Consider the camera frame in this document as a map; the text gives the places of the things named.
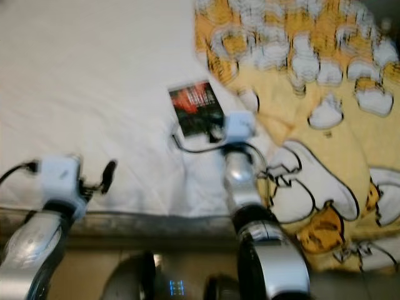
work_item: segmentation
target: yellow blanket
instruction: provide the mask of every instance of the yellow blanket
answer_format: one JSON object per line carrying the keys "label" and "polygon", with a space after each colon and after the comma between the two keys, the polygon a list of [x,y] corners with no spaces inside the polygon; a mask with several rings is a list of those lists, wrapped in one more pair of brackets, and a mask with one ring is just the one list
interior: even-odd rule
{"label": "yellow blanket", "polygon": [[196,51],[279,151],[268,205],[315,269],[400,260],[400,64],[348,0],[197,0]]}

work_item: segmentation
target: white bed sheet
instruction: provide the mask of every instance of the white bed sheet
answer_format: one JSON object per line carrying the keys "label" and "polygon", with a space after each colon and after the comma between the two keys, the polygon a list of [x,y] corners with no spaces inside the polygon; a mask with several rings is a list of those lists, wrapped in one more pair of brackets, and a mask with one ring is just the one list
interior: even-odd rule
{"label": "white bed sheet", "polygon": [[[89,210],[226,215],[222,157],[183,154],[169,139],[171,87],[209,79],[226,113],[240,108],[196,59],[193,16],[189,0],[1,1],[0,171],[78,153],[97,181],[117,159],[108,195]],[[273,152],[262,129],[253,143]],[[13,174],[0,206],[41,207],[37,181]]]}

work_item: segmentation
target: floor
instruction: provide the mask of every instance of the floor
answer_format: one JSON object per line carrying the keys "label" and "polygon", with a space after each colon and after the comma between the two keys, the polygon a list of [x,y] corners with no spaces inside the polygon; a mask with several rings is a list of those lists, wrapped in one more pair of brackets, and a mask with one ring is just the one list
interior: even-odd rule
{"label": "floor", "polygon": [[[53,276],[49,300],[100,300],[103,287],[111,273],[129,259],[129,251],[77,251],[67,252],[64,261]],[[186,297],[200,300],[206,278],[210,274],[224,273],[235,276],[233,253],[167,254],[174,261],[175,276],[185,280]],[[311,274],[311,290],[315,299],[323,300],[395,300],[400,299],[400,276]]]}

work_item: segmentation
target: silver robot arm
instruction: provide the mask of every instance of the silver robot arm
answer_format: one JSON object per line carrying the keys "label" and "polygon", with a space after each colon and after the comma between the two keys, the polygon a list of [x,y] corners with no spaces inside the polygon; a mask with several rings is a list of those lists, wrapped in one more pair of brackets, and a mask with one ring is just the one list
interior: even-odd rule
{"label": "silver robot arm", "polygon": [[93,193],[106,193],[116,162],[103,172],[102,183],[85,186],[80,178],[81,161],[71,156],[49,156],[38,166],[43,202],[8,241],[0,265],[0,299],[42,300],[53,272],[64,256],[73,223],[83,218]]}
{"label": "silver robot arm", "polygon": [[241,299],[310,299],[306,263],[263,206],[250,154],[245,147],[227,147],[224,156],[227,206],[240,241]]}

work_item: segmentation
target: cartoon print fabric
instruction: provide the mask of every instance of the cartoon print fabric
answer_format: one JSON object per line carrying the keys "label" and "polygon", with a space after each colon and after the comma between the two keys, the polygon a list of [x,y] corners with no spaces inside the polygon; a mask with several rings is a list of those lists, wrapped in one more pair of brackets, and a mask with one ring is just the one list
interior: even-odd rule
{"label": "cartoon print fabric", "polygon": [[400,62],[350,0],[196,0],[196,52],[279,150],[270,205],[315,269],[397,268]]}

